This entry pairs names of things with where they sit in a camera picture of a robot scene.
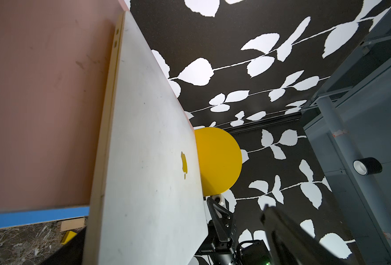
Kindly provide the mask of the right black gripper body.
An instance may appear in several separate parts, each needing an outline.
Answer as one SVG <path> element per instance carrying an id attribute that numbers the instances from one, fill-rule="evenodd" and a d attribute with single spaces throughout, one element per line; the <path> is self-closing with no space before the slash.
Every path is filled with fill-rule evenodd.
<path id="1" fill-rule="evenodd" d="M 195 253 L 210 265 L 270 265 L 272 258 L 265 232 L 251 233 L 244 230 L 237 241 L 231 238 L 221 242 L 213 225 L 208 226 L 208 235 Z"/>

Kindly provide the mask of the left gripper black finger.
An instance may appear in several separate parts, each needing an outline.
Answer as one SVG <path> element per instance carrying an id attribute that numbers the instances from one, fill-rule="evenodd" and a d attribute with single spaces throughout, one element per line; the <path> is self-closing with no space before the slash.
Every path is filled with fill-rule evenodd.
<path id="1" fill-rule="evenodd" d="M 317 241 L 275 206 L 266 204 L 260 221 L 273 265 L 345 265 L 351 255 L 337 234 L 329 233 Z"/>

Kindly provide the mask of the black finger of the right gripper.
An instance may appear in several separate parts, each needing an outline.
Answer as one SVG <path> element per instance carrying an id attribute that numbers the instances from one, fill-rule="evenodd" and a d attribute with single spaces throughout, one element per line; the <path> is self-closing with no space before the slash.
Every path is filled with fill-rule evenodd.
<path id="1" fill-rule="evenodd" d="M 211 221 L 208 227 L 213 227 L 213 238 L 221 243 L 235 241 L 234 214 L 221 206 L 215 199 L 208 197 L 206 200 Z"/>

